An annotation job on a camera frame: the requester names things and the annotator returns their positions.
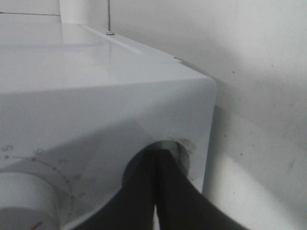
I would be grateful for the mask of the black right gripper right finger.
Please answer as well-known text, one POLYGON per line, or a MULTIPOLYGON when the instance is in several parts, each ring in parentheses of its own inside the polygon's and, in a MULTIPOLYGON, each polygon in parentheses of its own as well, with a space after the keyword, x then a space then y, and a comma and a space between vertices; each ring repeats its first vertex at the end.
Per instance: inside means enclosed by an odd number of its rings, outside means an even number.
POLYGON ((157 152, 157 213, 162 230, 241 230, 189 182, 170 151, 157 152))

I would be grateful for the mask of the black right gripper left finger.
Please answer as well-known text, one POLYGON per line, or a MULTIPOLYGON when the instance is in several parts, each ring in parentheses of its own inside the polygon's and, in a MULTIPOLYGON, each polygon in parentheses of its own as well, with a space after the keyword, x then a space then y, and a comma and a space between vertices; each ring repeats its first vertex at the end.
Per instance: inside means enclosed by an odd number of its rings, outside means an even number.
POLYGON ((151 230, 153 229, 156 154, 143 150, 133 173, 121 190, 77 230, 151 230))

